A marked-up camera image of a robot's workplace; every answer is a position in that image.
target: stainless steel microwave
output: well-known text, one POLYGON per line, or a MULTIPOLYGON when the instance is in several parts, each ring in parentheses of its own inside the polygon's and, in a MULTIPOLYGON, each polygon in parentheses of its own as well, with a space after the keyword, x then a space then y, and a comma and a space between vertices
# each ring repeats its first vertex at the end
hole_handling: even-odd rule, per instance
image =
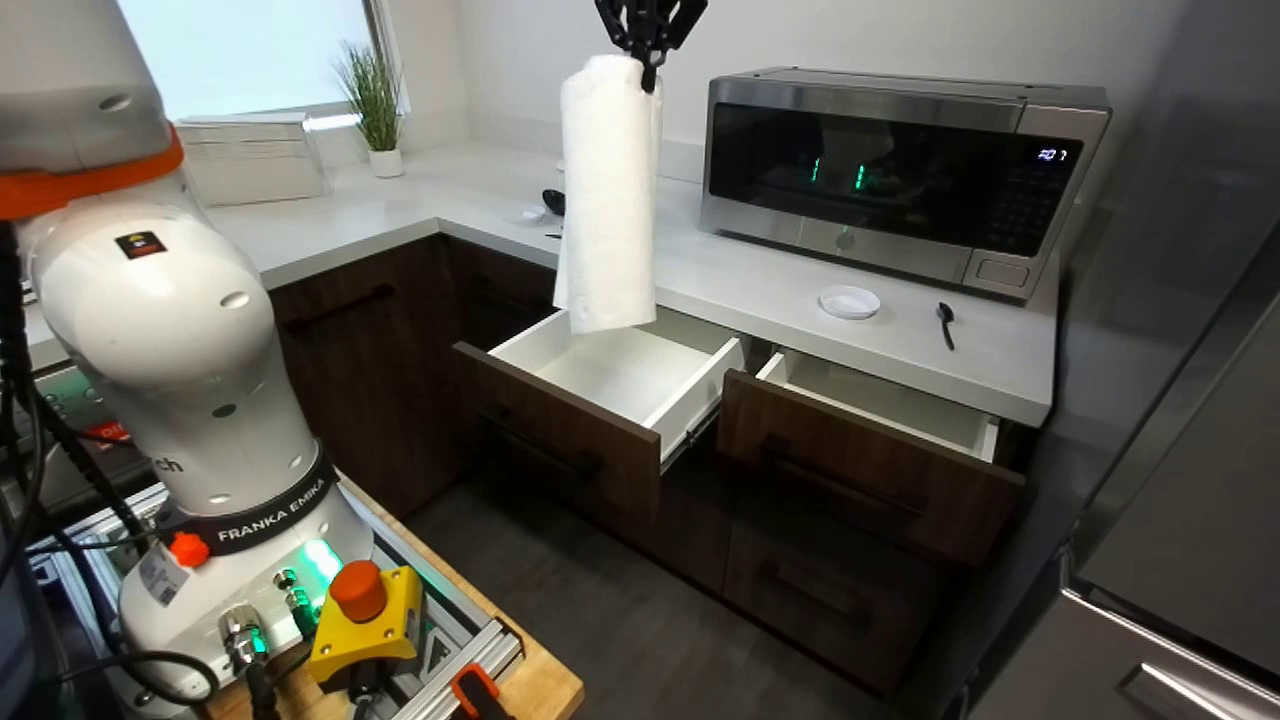
POLYGON ((1079 223, 1096 87, 746 73, 709 91, 705 229, 1027 299, 1079 223))

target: dark floor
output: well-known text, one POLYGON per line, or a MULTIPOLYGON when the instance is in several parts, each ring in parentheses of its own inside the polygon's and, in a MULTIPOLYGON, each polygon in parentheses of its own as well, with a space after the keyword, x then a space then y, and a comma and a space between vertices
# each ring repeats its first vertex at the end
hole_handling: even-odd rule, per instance
POLYGON ((540 492, 458 483, 411 527, 585 677, 585 715, 887 715, 854 684, 540 492))

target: stainless steel refrigerator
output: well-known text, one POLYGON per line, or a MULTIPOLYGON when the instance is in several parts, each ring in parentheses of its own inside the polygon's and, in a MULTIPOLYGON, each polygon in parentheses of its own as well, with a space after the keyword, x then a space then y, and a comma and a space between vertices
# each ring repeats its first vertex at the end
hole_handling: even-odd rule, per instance
POLYGON ((1072 272, 979 720, 1280 715, 1275 32, 1271 0, 1187 4, 1140 104, 1072 272))

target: paper towel roll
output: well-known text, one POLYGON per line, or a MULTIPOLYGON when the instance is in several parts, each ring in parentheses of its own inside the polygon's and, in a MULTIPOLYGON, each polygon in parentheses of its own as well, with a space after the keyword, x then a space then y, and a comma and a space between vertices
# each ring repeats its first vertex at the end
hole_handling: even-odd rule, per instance
POLYGON ((563 242, 557 310, 573 332, 646 323, 654 101, 638 91, 631 56, 592 56, 561 87, 563 242))

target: potted plant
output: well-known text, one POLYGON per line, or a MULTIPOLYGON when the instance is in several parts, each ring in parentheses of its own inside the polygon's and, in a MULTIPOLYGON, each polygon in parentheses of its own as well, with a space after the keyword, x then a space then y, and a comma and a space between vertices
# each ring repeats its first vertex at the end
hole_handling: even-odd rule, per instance
POLYGON ((346 50, 341 81, 361 113, 371 177, 400 177, 400 110, 390 70, 377 50, 346 50))

